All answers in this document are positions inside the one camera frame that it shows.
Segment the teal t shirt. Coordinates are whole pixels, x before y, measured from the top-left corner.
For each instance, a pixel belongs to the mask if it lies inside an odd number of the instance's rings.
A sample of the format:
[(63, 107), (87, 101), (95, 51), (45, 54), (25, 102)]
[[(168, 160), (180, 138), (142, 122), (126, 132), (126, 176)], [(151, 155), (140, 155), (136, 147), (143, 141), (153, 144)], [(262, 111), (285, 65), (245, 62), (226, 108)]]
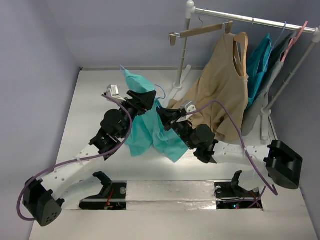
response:
[[(140, 94), (156, 90), (155, 85), (143, 76), (132, 74), (125, 68), (122, 68), (121, 72), (129, 90)], [(135, 117), (131, 133), (125, 144), (129, 147), (132, 157), (142, 156), (151, 147), (154, 147), (158, 153), (165, 155), (175, 163), (189, 148), (172, 129), (165, 131), (157, 113), (157, 107), (162, 106), (156, 98), (151, 110)]]

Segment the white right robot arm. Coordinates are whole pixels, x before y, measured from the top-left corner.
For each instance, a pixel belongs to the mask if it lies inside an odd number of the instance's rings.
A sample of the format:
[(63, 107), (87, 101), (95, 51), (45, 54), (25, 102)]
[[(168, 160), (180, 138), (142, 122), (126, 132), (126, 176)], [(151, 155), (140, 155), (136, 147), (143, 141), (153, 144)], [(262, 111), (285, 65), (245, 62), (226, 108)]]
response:
[(300, 185), (303, 158), (280, 140), (270, 144), (245, 146), (215, 139), (206, 124), (192, 128), (183, 109), (157, 107), (157, 114), (165, 131), (173, 130), (194, 156), (205, 164), (236, 164), (251, 166), (251, 170), (239, 169), (230, 183), (235, 196), (242, 196), (255, 188), (275, 186), (296, 190)]

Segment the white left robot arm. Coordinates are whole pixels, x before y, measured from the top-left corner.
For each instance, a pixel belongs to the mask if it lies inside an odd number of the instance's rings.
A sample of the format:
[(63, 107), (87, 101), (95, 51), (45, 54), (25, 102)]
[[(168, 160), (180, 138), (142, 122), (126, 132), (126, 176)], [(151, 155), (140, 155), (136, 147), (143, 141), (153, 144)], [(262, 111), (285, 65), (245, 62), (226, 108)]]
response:
[(24, 185), (17, 205), (24, 207), (32, 215), (32, 220), (46, 227), (62, 212), (65, 200), (63, 193), (73, 184), (98, 175), (99, 166), (110, 158), (128, 139), (135, 117), (151, 110), (156, 91), (127, 92), (129, 97), (113, 97), (111, 92), (102, 94), (104, 98), (118, 105), (118, 109), (108, 110), (100, 122), (97, 134), (75, 159), (58, 163), (31, 177)]

